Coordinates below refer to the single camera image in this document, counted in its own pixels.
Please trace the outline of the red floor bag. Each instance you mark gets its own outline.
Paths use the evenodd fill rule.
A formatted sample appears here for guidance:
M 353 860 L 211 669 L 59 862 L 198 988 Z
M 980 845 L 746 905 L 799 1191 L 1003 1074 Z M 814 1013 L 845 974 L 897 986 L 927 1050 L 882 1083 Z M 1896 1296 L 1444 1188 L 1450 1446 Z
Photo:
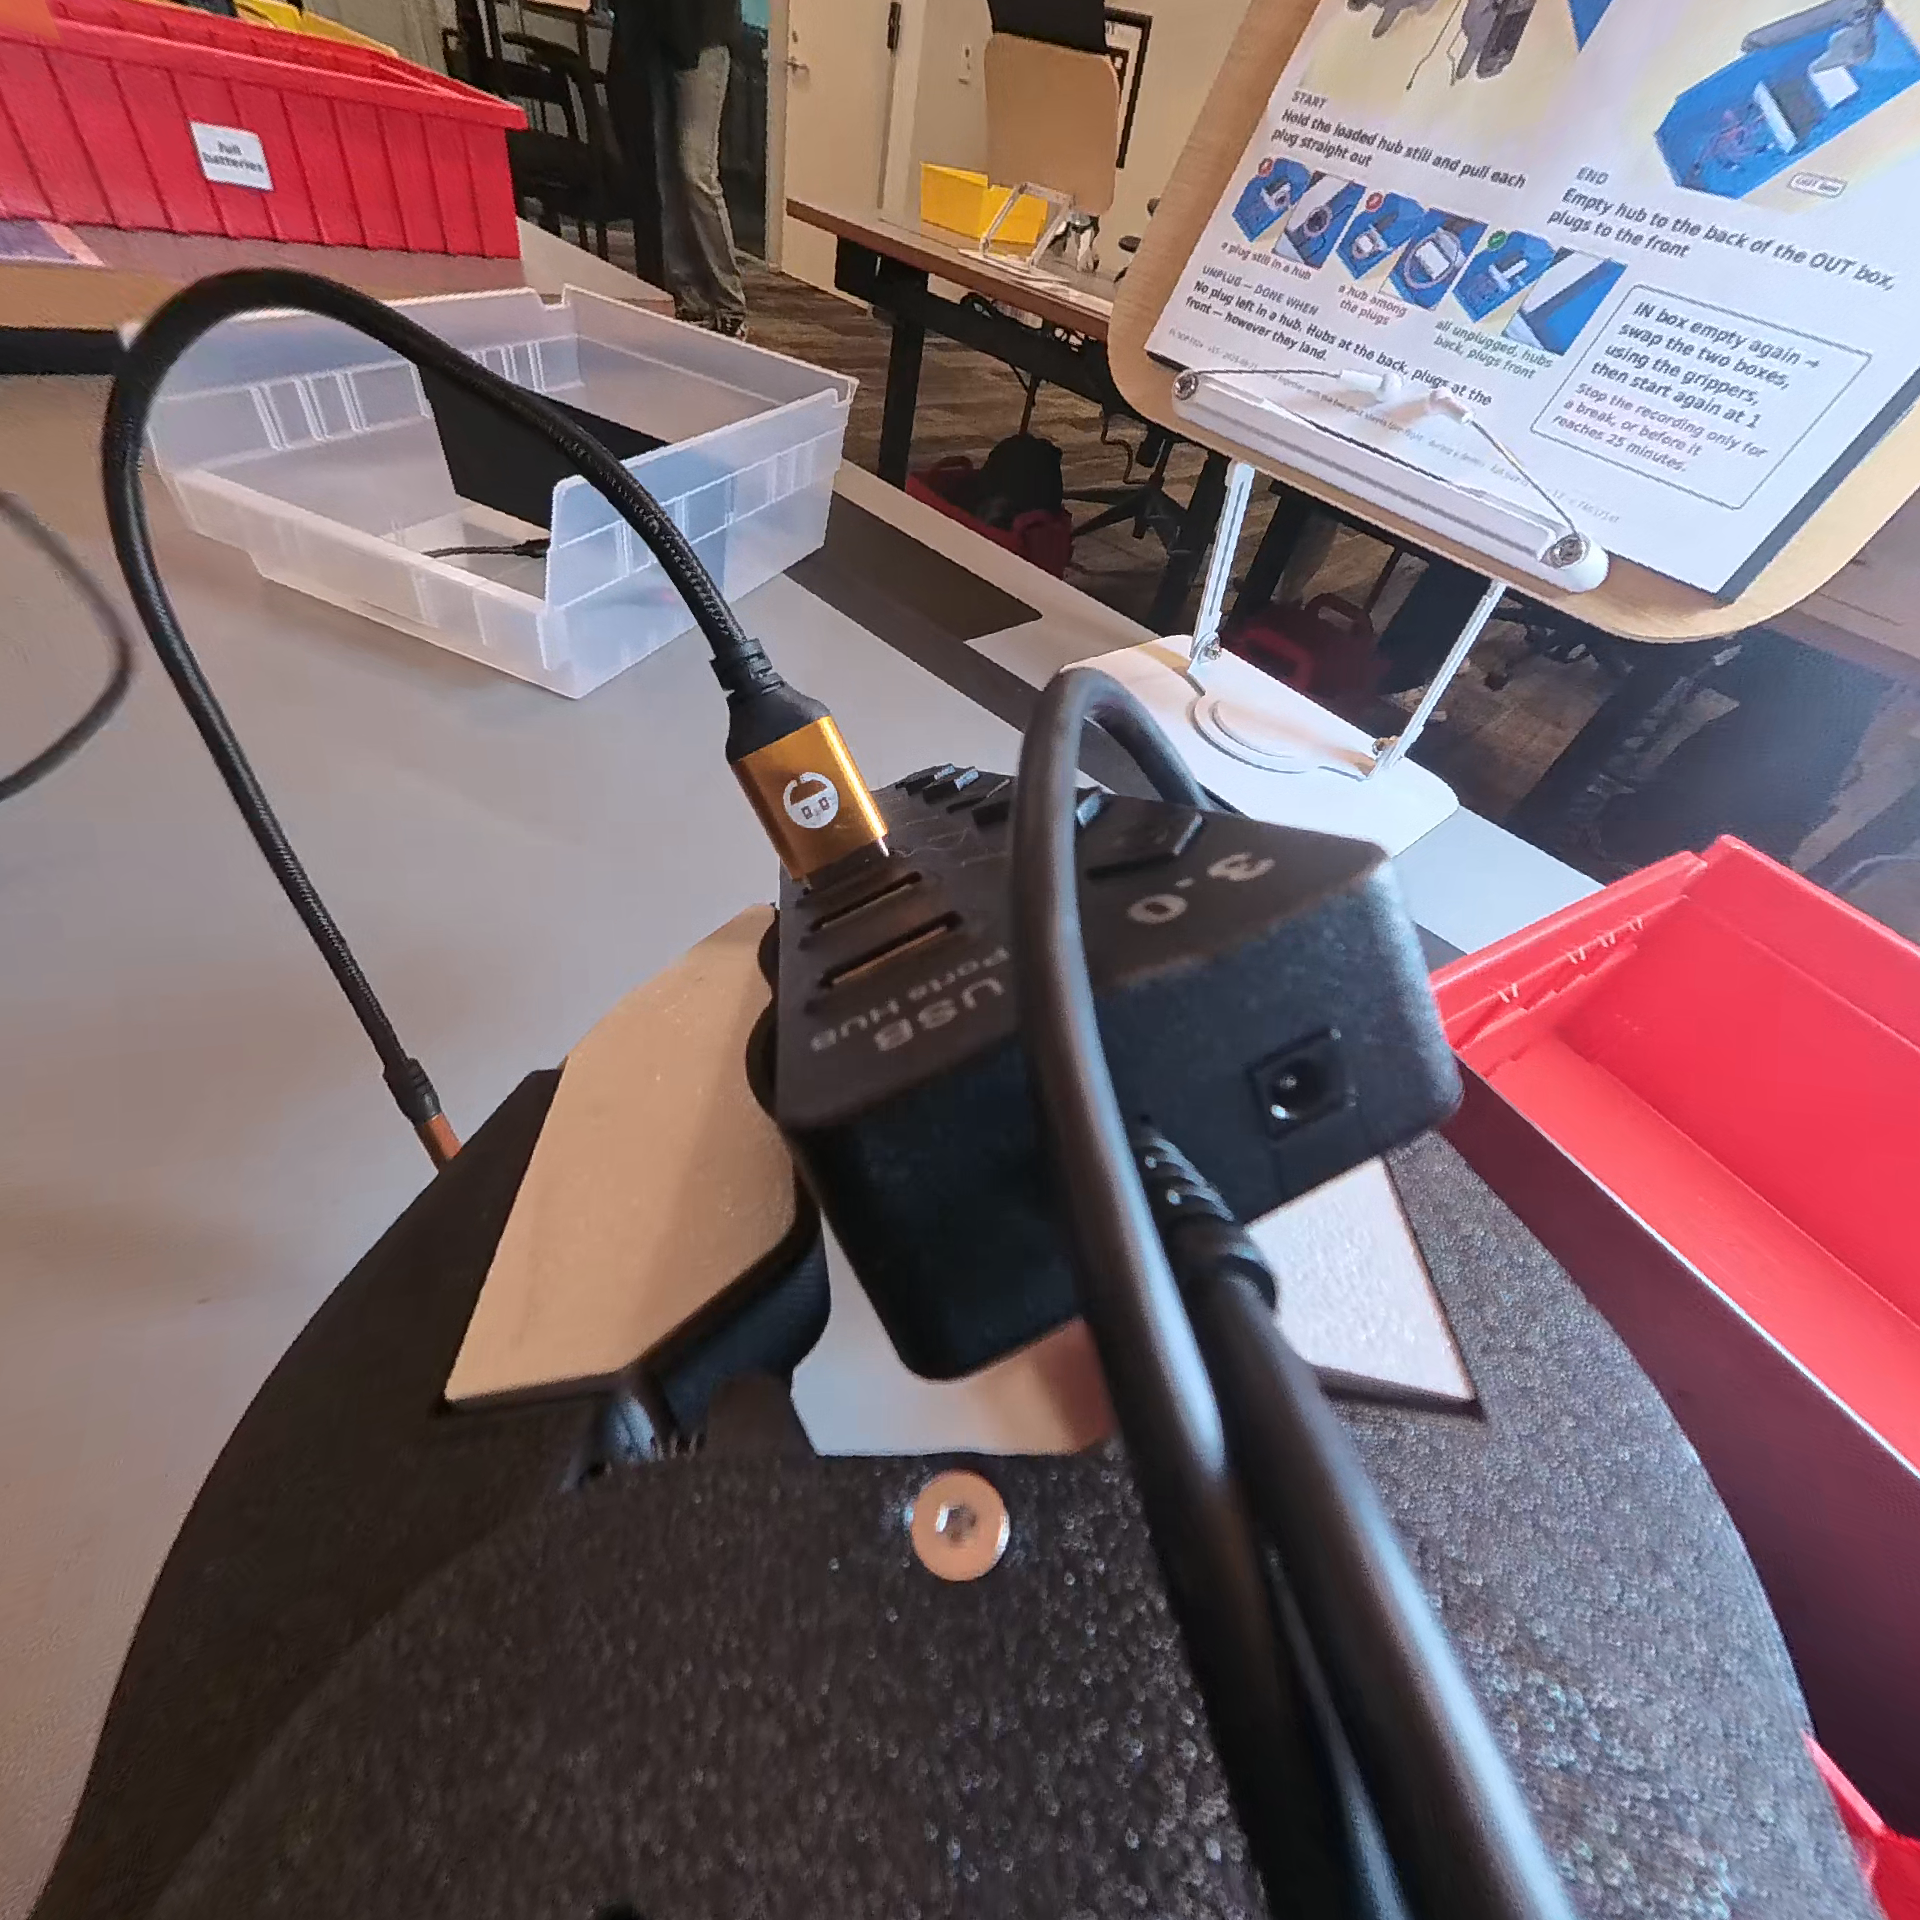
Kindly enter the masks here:
M 1320 701 L 1373 696 L 1383 678 L 1370 611 L 1335 594 L 1232 614 L 1223 648 Z
M 913 469 L 905 491 L 1054 578 L 1063 578 L 1071 561 L 1073 527 L 1066 513 L 1063 449 L 1049 437 L 1008 434 L 977 463 L 947 452 Z

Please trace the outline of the dark-legged table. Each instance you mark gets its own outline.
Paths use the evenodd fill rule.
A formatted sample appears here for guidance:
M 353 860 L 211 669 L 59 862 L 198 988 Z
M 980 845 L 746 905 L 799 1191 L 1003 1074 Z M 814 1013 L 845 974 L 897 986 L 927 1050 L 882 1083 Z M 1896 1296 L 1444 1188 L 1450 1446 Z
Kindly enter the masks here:
M 1135 416 L 1110 367 L 1115 291 L 1099 277 L 1026 267 L 1015 252 L 977 252 L 931 227 L 888 220 L 877 208 L 785 194 L 782 213 L 834 243 L 832 288 L 891 325 L 877 474 L 905 489 L 922 382 L 922 347 L 945 337 L 973 347 L 1026 382 L 1054 384 Z

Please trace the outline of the red labelled storage bin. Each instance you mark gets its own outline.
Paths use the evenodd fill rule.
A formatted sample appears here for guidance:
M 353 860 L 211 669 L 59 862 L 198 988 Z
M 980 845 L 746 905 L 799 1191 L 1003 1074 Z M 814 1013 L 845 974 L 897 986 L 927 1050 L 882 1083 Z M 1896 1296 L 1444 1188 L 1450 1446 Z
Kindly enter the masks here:
M 375 45 L 177 3 L 4 3 L 4 217 L 516 257 L 523 126 Z

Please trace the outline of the clear plastic bin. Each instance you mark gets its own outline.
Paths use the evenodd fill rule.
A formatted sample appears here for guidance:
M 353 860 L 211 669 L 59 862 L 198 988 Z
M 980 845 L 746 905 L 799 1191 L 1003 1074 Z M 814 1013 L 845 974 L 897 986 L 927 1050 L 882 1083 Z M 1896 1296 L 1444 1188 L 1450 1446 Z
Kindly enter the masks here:
M 401 300 L 543 393 L 658 500 L 725 600 L 826 538 L 855 379 L 588 288 Z M 148 449 L 182 519 L 334 610 L 581 700 L 693 627 L 583 480 L 550 532 L 454 498 L 419 371 L 353 330 L 253 315 L 167 371 Z

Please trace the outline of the yellow storage bin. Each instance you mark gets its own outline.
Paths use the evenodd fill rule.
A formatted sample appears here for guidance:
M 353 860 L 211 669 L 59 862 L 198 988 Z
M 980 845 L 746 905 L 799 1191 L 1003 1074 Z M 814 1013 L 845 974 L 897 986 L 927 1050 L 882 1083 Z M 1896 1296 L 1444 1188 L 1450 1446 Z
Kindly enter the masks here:
M 274 28 L 281 33 L 304 33 L 314 41 L 326 41 L 326 44 L 337 44 L 337 45 L 356 45 L 364 54 L 382 54 L 382 55 L 397 55 L 394 45 L 372 41 L 365 33 L 356 33 L 353 28 L 324 15 L 324 11 L 307 11 L 296 3 L 252 3 L 252 0 L 236 0 L 234 3 L 234 15 L 258 24 L 258 28 Z
M 973 244 L 1030 252 L 1054 211 L 1043 194 L 1015 194 L 977 172 L 945 162 L 919 162 L 917 184 L 922 227 L 934 227 Z

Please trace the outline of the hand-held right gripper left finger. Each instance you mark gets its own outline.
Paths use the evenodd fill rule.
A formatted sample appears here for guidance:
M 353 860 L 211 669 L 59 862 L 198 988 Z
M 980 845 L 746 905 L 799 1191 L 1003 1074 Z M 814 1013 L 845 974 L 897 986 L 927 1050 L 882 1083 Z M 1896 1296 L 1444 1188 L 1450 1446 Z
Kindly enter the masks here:
M 729 1382 L 791 1385 L 830 1321 L 830 1265 L 756 1091 L 770 932 L 770 908 L 736 914 L 568 1050 L 446 1406 L 612 1400 L 689 1443 Z

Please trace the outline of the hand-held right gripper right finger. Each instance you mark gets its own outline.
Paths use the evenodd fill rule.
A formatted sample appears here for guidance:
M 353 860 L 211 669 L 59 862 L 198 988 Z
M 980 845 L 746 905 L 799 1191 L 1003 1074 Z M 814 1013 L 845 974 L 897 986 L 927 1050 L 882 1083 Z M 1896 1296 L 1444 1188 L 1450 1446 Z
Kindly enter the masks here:
M 1475 1403 L 1446 1310 L 1383 1159 L 1262 1216 L 1275 1325 L 1327 1395 Z

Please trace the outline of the red plastic bin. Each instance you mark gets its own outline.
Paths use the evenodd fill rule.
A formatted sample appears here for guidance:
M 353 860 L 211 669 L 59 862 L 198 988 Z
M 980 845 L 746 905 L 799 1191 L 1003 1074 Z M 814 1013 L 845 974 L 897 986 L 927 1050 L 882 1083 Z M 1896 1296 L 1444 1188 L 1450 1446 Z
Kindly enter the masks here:
M 1446 1139 L 1612 1323 L 1916 1918 L 1916 947 L 1739 838 L 1432 974 Z

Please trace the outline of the white stand base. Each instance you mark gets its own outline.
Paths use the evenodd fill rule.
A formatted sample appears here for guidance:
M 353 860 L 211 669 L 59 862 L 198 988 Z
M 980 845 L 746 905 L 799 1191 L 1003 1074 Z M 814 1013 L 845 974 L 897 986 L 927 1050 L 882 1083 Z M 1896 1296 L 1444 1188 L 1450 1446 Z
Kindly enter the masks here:
M 1400 732 L 1377 741 L 1219 644 L 1231 564 L 1253 491 L 1254 467 L 1223 467 L 1223 503 L 1195 635 L 1142 641 L 1091 658 L 1091 669 L 1135 693 L 1168 732 L 1187 773 L 1215 799 L 1263 824 L 1352 836 L 1398 856 L 1456 813 L 1454 789 L 1410 762 L 1410 741 L 1499 605 L 1503 587 L 1491 583 L 1480 594 L 1442 678 Z

